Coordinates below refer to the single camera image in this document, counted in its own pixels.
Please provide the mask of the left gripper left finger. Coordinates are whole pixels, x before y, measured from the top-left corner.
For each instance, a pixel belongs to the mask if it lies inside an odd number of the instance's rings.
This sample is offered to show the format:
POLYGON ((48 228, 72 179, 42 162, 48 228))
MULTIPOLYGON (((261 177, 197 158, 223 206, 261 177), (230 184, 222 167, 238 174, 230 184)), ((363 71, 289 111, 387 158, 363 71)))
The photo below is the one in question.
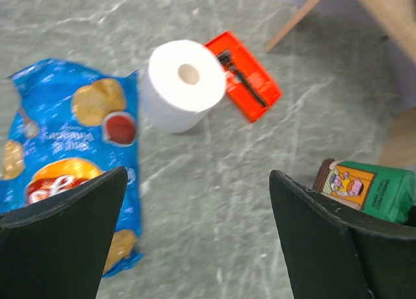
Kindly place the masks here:
POLYGON ((95 298, 126 186, 118 167, 1 214, 1 297, 95 298))

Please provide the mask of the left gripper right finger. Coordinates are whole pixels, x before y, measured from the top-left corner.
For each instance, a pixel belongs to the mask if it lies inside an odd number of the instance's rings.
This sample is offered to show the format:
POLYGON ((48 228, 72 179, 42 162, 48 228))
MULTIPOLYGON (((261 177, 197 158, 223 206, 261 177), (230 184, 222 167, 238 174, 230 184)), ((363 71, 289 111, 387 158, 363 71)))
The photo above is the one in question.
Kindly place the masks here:
POLYGON ((414 298, 415 228, 319 194, 278 170, 272 210, 295 298, 414 298))

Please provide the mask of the green roll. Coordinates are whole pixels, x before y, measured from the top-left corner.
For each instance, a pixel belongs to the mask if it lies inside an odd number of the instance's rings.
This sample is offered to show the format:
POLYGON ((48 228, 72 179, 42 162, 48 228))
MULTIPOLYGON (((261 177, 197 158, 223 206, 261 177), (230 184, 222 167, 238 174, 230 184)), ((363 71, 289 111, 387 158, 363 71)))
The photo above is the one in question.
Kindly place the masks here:
POLYGON ((405 224, 415 207, 415 173, 399 168, 326 159, 313 190, 376 218, 405 224))

